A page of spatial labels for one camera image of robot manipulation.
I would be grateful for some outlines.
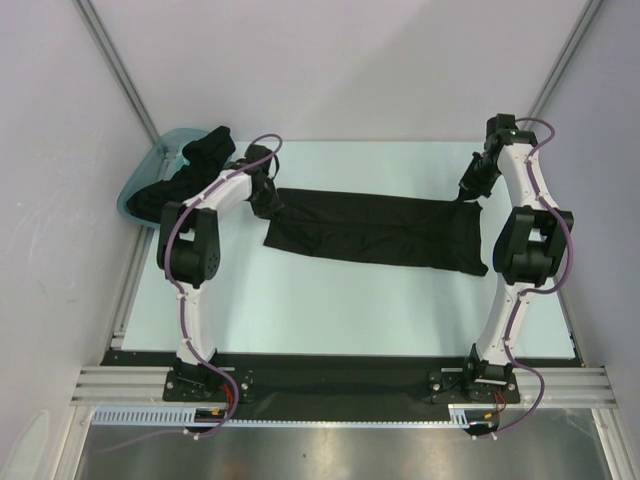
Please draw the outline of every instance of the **folded black garment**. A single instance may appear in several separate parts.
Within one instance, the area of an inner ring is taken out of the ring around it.
[[[278,189],[264,245],[312,257],[483,276],[478,203]]]
[[[206,137],[188,143],[182,155],[189,165],[178,170],[171,180],[162,180],[134,193],[127,200],[129,212],[144,220],[160,223],[162,207],[169,201],[183,202],[213,182],[227,159],[236,151],[228,127],[218,127]]]

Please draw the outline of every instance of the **white table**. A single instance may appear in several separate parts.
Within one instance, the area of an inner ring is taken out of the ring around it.
[[[246,143],[238,144],[244,151]],[[475,143],[287,142],[279,187],[452,200]],[[220,224],[222,262],[203,300],[222,352],[466,355],[487,320],[495,240],[511,212],[499,181],[481,202],[483,277],[309,258],[262,246],[268,222],[249,204]],[[175,350],[176,292],[149,249],[122,348]],[[520,356],[573,358],[555,295],[534,300]]]

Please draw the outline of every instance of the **blue basket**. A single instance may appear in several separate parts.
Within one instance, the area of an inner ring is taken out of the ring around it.
[[[194,140],[199,140],[209,132],[193,128],[178,128],[165,133],[144,157],[142,163],[133,172],[131,178],[118,195],[117,208],[120,215],[130,222],[145,227],[159,228],[158,223],[134,217],[127,208],[127,200],[142,188],[159,180],[169,180],[189,161],[182,156],[184,146]]]

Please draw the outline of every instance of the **metal floor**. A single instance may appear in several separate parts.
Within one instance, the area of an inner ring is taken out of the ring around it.
[[[611,478],[590,410],[539,411],[498,441],[461,430],[229,427],[199,442],[165,435],[98,453],[151,431],[91,427],[76,480]]]

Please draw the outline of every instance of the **white wall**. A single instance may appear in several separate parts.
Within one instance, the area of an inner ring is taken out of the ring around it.
[[[41,409],[50,463],[103,347],[135,232],[115,199],[149,144],[70,0],[5,2],[0,64],[1,471]]]
[[[526,114],[585,0],[95,0],[161,133],[482,140]]]
[[[610,1],[545,113],[541,153],[554,197],[576,218],[567,286],[579,340],[604,364],[640,445],[640,2]]]

